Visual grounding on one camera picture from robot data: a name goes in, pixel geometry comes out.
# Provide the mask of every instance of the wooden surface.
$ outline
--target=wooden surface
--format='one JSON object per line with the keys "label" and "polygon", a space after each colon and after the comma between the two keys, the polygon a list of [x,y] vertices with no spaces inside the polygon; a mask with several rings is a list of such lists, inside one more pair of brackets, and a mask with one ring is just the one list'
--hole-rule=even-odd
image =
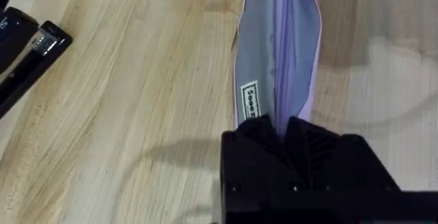
{"label": "wooden surface", "polygon": [[[313,120],[438,188],[436,0],[320,0]],[[75,43],[0,120],[0,223],[220,220],[242,0],[11,0]]]}

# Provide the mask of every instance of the purple fabric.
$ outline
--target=purple fabric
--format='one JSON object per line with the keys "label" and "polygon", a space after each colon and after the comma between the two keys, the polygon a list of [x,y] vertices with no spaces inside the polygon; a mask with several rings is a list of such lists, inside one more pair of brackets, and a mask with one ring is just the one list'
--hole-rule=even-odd
{"label": "purple fabric", "polygon": [[[319,9],[319,5],[318,5],[318,2],[316,0],[315,0],[315,4],[316,4],[316,7],[318,8],[318,12],[319,12],[320,18],[321,18],[321,11]],[[307,101],[304,104],[304,106],[302,107],[300,114],[298,115],[298,118],[306,120],[306,121],[310,121],[310,118],[311,118],[313,97],[314,97],[314,93],[315,93],[316,75],[318,72],[318,62],[319,62],[319,57],[320,57],[321,31],[322,31],[322,24],[320,24],[320,35],[318,38],[318,47],[316,49],[315,60],[313,61],[313,70],[312,70],[312,76],[311,76],[311,81],[310,81],[309,96],[307,97]]]}
{"label": "purple fabric", "polygon": [[290,47],[288,47],[288,45],[291,45],[289,42],[291,36],[287,34],[291,25],[288,21],[288,10],[289,0],[275,0],[275,110],[277,114],[275,126],[280,134],[282,134],[282,131],[285,131],[287,125],[287,120],[282,120],[285,119],[285,116],[279,114],[284,112],[283,107],[289,101],[284,90],[287,90],[292,81],[292,74],[290,73],[293,72],[291,68],[294,65],[293,60],[284,60],[289,59],[291,51]]}

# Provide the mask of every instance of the gray fabric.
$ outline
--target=gray fabric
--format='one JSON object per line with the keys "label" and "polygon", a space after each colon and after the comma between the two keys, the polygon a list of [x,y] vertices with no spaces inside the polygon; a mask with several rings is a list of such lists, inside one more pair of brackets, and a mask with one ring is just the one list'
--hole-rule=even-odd
{"label": "gray fabric", "polygon": [[274,0],[246,0],[235,63],[237,121],[244,121],[241,86],[257,80],[260,115],[274,120]]}

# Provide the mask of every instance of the zipper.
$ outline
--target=zipper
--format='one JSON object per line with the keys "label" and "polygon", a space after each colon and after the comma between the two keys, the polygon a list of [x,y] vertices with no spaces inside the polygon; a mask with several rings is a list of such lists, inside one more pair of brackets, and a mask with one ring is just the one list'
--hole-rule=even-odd
{"label": "zipper", "polygon": [[276,62],[275,62],[275,92],[276,92],[276,120],[275,126],[277,134],[280,137],[284,136],[288,117],[288,94],[289,85],[291,84],[289,77],[292,75],[295,60],[291,58],[290,47],[293,45],[293,32],[290,33],[289,27],[293,23],[289,23],[290,0],[275,0],[276,2]]}
{"label": "zipper", "polygon": [[[318,4],[316,0],[315,2],[316,8],[319,11]],[[290,88],[293,84],[293,76],[294,71],[296,69],[296,43],[294,42],[294,15],[291,14],[291,0],[275,0],[275,16],[276,16],[276,25],[275,25],[275,33],[276,33],[276,55],[275,55],[275,127],[276,132],[279,135],[280,139],[282,139],[285,135],[285,131],[287,129],[287,123],[291,115],[291,109],[293,100],[291,94],[293,89]],[[320,38],[318,39],[318,48],[315,53],[315,61],[314,64],[317,64],[318,61],[318,51],[320,45]],[[305,109],[309,109],[309,105],[313,101],[313,85],[311,84],[309,88],[309,96],[311,100],[306,101]]]}

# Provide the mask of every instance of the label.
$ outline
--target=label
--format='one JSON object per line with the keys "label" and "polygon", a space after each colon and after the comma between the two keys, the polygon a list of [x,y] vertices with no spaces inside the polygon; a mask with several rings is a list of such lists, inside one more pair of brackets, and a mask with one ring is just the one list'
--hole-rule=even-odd
{"label": "label", "polygon": [[259,90],[257,80],[240,86],[242,92],[242,105],[244,108],[244,119],[257,118],[260,116]]}
{"label": "label", "polygon": [[6,22],[7,17],[5,17],[1,22],[0,22],[0,29],[5,29],[6,26],[8,26],[8,22]]}

